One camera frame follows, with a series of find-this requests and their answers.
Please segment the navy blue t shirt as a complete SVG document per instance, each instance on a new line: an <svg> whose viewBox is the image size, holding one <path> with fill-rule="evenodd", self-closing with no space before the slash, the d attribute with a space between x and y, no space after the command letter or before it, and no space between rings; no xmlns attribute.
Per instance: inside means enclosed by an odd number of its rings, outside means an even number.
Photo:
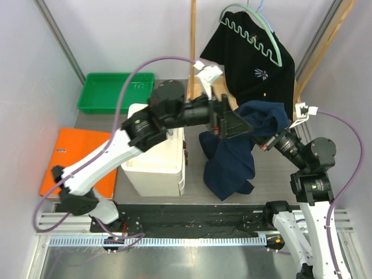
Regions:
<svg viewBox="0 0 372 279"><path fill-rule="evenodd" d="M229 139L205 131L199 134L199 143L207 157L203 180L206 186L221 201L234 193L249 195L254 186L255 163L252 149L253 137L268 137L288 126L289 118L283 103L248 101L235 113L253 125L251 133Z"/></svg>

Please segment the black t shirt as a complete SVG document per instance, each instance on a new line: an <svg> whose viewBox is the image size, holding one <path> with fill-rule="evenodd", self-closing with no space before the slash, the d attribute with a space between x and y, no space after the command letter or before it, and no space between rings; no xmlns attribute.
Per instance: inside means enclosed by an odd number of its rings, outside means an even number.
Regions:
<svg viewBox="0 0 372 279"><path fill-rule="evenodd" d="M278 41L282 66L269 36L246 12L226 12L200 57L224 67L229 93L237 105L257 100L279 102L293 118L295 62Z"/></svg>

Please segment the light blue wire hanger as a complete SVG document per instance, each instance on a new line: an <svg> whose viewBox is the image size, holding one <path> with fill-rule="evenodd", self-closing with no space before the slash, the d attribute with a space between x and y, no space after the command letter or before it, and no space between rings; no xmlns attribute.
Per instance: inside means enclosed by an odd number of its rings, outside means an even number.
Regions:
<svg viewBox="0 0 372 279"><path fill-rule="evenodd" d="M269 21L263 14L263 5L264 5L264 0L260 0L259 6L256 8L256 10L253 11L253 13L250 12L251 15L258 15L263 21L265 21L266 25L270 29L271 33L274 33L274 30L272 26L270 25Z"/></svg>

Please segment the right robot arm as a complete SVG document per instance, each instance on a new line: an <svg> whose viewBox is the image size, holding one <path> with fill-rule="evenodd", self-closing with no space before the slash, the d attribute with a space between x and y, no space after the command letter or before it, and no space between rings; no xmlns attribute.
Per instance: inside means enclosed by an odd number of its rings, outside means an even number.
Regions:
<svg viewBox="0 0 372 279"><path fill-rule="evenodd" d="M336 147L318 137L303 144L296 132L286 129L269 137L254 137L263 151L278 150L298 171L291 175L291 189L307 225L304 235L286 201L267 202L262 221L278 230L297 270L297 278L350 278L338 242L333 203L335 201L327 171L335 165Z"/></svg>

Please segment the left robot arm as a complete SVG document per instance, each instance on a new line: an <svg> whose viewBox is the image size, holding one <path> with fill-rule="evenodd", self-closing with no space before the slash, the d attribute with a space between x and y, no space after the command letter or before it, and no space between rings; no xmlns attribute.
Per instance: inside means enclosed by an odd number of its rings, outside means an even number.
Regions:
<svg viewBox="0 0 372 279"><path fill-rule="evenodd" d="M117 204L94 188L101 178L167 140L167 133L174 128L207 124L222 139L254 130L253 125L232 110L226 95L221 99L201 95L186 102L184 92L179 81L162 82L148 104L122 122L103 145L69 167L52 168L54 180L61 188L59 199L69 213L88 214L110 231L119 231L124 218Z"/></svg>

